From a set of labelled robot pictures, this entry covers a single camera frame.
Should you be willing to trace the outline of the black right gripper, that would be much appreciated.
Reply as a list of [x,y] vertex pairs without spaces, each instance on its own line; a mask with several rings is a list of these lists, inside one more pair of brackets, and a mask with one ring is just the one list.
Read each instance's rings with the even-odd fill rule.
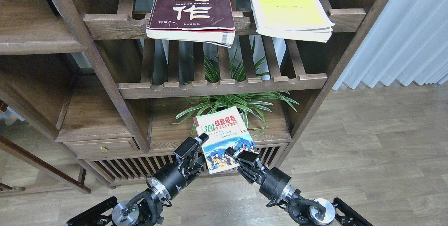
[[260,161],[258,153],[228,147],[225,153],[240,164],[237,171],[249,184],[260,185],[259,192],[271,201],[290,201],[293,189],[291,177],[276,167],[268,169]]

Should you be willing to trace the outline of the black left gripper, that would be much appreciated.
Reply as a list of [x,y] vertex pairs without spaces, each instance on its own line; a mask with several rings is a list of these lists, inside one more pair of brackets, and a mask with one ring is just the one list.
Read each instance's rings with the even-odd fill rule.
[[195,138],[188,137],[174,151],[176,161],[165,164],[149,177],[151,191],[159,199],[174,199],[183,188],[204,171],[206,158],[205,156],[198,156],[197,152],[208,139],[209,135],[206,133],[202,133]]

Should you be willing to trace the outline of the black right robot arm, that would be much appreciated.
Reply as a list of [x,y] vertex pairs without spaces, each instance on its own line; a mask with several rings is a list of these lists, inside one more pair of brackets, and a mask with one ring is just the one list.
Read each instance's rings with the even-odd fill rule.
[[371,226],[340,198],[329,202],[323,198],[310,200],[302,197],[299,189],[290,186],[291,177],[276,167],[268,169],[260,161],[259,154],[231,147],[225,153],[240,164],[237,170],[249,184],[256,182],[260,185],[259,192],[270,199],[267,207],[278,205],[297,224],[328,226],[336,220],[342,226]]

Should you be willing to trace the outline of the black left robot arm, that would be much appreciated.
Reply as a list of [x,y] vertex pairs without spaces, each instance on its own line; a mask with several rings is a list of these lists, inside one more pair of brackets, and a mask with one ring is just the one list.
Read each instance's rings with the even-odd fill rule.
[[201,145],[208,140],[203,133],[196,138],[188,137],[176,150],[176,161],[165,164],[152,176],[146,178],[148,188],[131,200],[118,202],[112,196],[98,205],[80,213],[66,222],[67,226],[153,226],[162,224],[163,207],[200,174],[205,162],[198,156]]

